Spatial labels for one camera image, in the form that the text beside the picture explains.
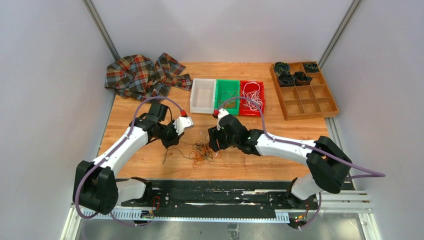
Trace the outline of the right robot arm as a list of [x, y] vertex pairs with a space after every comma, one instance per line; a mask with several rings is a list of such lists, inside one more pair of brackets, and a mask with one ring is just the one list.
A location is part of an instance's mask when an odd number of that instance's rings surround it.
[[296, 177], [286, 191], [286, 203], [294, 209], [322, 191], [340, 193], [351, 169], [350, 158], [326, 136], [317, 140], [276, 136], [263, 129], [247, 129], [231, 114], [219, 116], [208, 135], [215, 152], [234, 147], [247, 155], [280, 157], [307, 166], [309, 173]]

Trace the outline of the red plastic bin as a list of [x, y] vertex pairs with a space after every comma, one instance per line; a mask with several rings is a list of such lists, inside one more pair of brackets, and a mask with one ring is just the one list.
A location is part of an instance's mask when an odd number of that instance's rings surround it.
[[240, 81], [240, 96], [254, 101], [257, 108], [251, 101], [240, 99], [239, 115], [259, 117], [265, 111], [265, 88], [262, 81]]

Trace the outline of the white plastic bin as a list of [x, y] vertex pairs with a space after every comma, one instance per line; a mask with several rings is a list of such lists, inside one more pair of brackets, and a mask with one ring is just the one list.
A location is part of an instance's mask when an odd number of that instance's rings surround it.
[[190, 112], [212, 114], [215, 110], [217, 79], [194, 78], [190, 94]]

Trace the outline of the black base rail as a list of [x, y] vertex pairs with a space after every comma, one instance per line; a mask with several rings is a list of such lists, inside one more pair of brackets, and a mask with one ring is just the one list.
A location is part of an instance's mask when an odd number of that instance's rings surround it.
[[346, 182], [338, 194], [321, 192], [289, 203], [288, 181], [152, 179], [150, 199], [127, 200], [118, 219], [154, 221], [282, 223], [292, 227], [328, 214], [370, 214], [369, 198]]

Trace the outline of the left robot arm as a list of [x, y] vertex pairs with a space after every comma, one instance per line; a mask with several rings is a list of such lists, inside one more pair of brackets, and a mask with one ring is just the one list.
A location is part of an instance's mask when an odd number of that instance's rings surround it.
[[117, 180], [117, 175], [128, 160], [142, 147], [160, 140], [165, 148], [178, 145], [193, 120], [182, 110], [181, 116], [163, 124], [169, 107], [153, 102], [148, 112], [135, 117], [124, 134], [107, 151], [92, 161], [81, 161], [75, 171], [73, 202], [79, 207], [107, 215], [116, 205], [135, 201], [149, 206], [153, 187], [149, 180], [131, 177]]

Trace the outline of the black coiled roll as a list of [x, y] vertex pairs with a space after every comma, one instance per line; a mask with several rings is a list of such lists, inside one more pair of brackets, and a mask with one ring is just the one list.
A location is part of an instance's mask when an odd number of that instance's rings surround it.
[[289, 73], [282, 73], [277, 77], [279, 86], [282, 87], [294, 87], [295, 86], [295, 78], [293, 75]]
[[275, 62], [273, 65], [273, 69], [277, 76], [290, 73], [290, 65], [287, 62]]
[[308, 86], [310, 85], [311, 81], [312, 81], [312, 77], [307, 76], [304, 72], [302, 71], [296, 71], [293, 75], [295, 81], [295, 86]]
[[302, 65], [307, 74], [320, 72], [319, 65], [316, 62], [303, 62]]

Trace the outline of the plaid cloth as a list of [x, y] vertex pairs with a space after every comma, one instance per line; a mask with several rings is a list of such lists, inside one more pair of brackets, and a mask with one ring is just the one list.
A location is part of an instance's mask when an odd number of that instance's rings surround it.
[[186, 66], [167, 53], [156, 61], [141, 55], [116, 60], [106, 69], [104, 88], [128, 99], [144, 101], [150, 97], [167, 97], [172, 87], [190, 91], [193, 80], [183, 71]]

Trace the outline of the wooden compartment tray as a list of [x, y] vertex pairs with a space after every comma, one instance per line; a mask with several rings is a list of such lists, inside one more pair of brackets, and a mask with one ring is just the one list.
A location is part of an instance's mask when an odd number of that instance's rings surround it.
[[283, 117], [286, 121], [306, 120], [316, 118], [332, 118], [339, 114], [340, 110], [334, 96], [321, 71], [317, 73], [306, 73], [301, 61], [287, 62], [290, 66], [289, 74], [294, 76], [295, 72], [304, 72], [312, 77], [310, 85], [280, 87], [278, 76], [274, 72], [274, 63], [270, 66], [270, 74], [278, 97]]

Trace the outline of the green plastic bin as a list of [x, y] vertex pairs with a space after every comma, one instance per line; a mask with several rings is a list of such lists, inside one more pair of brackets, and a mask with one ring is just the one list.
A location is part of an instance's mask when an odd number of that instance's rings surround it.
[[[230, 79], [217, 79], [215, 88], [214, 108], [217, 109], [225, 101], [240, 96], [240, 81]], [[227, 102], [224, 107], [231, 115], [238, 116], [240, 99], [236, 98]]]

